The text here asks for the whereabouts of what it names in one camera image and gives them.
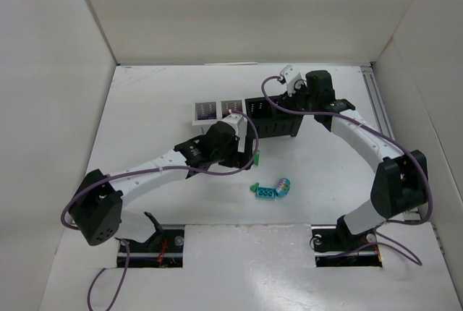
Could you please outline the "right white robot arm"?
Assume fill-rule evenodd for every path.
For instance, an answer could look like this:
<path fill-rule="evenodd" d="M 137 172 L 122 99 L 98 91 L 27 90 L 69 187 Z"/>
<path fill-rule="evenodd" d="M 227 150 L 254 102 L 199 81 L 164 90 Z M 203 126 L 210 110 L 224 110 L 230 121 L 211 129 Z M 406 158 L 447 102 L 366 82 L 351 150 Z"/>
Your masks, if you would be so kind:
<path fill-rule="evenodd" d="M 369 199 L 338 219 L 339 237 L 358 237 L 403 212 L 421 205 L 433 207 L 424 154 L 418 150 L 409 152 L 372 128 L 347 99 L 336 98 L 329 72 L 302 74 L 288 65 L 279 81 L 286 85 L 278 104 L 280 110 L 314 116 L 353 148 L 375 173 Z"/>

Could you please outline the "cyan printed round lego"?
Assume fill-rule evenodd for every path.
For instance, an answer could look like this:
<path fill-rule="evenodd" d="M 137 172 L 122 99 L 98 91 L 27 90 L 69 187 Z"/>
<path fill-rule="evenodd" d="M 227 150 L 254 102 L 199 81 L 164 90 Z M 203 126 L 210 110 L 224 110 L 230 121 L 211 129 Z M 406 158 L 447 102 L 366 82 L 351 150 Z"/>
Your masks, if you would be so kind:
<path fill-rule="evenodd" d="M 282 178 L 279 180 L 278 184 L 275 187 L 275 195 L 277 198 L 285 197 L 291 188 L 291 182 L 287 178 Z"/>

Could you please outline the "cyan lego brick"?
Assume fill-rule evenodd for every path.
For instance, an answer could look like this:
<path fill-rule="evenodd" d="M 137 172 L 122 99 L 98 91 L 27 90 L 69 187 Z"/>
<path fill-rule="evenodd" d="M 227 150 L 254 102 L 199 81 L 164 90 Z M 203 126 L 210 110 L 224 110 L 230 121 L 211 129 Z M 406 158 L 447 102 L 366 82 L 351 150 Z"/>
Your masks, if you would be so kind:
<path fill-rule="evenodd" d="M 255 197 L 264 200 L 274 200 L 276 198 L 276 190 L 269 187 L 258 187 L 255 191 Z"/>

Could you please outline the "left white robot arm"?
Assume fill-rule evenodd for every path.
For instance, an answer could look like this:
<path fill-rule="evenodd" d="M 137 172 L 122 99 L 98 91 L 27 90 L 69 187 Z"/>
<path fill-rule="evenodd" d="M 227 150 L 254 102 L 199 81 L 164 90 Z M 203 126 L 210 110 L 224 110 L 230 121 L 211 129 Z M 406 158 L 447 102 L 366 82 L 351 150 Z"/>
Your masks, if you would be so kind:
<path fill-rule="evenodd" d="M 122 211 L 125 206 L 171 182 L 197 174 L 220 176 L 210 170 L 218 164 L 237 174 L 252 165 L 255 127 L 245 117 L 230 114 L 212 124 L 204 135 L 175 145 L 164 155 L 120 174 L 87 173 L 75 195 L 64 208 L 61 222 L 78 230 L 90 246 L 112 237 L 127 237 L 131 226 Z"/>

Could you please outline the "purple lego brick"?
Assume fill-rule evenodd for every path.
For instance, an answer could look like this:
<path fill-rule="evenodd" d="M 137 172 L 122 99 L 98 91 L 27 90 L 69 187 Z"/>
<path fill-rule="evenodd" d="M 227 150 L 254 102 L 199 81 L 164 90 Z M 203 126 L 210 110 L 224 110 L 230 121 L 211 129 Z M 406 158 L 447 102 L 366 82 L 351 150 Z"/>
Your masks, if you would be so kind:
<path fill-rule="evenodd" d="M 199 115 L 199 116 L 197 117 L 197 120 L 198 120 L 198 121 L 214 120 L 214 119 L 216 119 L 216 115 L 215 115 L 215 114 Z"/>

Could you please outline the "green square lego brick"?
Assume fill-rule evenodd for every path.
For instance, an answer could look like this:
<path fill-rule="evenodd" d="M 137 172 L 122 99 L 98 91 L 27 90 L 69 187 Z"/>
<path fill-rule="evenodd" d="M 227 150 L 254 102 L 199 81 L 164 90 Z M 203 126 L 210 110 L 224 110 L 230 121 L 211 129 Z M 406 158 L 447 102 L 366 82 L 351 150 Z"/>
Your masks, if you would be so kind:
<path fill-rule="evenodd" d="M 260 162 L 260 151 L 258 150 L 254 156 L 254 165 L 258 166 Z"/>

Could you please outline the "small green lego piece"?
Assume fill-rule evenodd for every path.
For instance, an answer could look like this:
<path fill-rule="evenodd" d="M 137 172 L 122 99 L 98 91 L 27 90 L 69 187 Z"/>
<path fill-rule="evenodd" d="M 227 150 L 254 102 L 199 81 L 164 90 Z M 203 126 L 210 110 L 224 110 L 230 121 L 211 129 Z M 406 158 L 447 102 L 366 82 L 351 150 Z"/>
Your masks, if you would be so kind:
<path fill-rule="evenodd" d="M 251 192 L 257 192 L 258 188 L 259 188 L 259 184 L 256 182 L 255 184 L 250 186 L 250 191 Z"/>

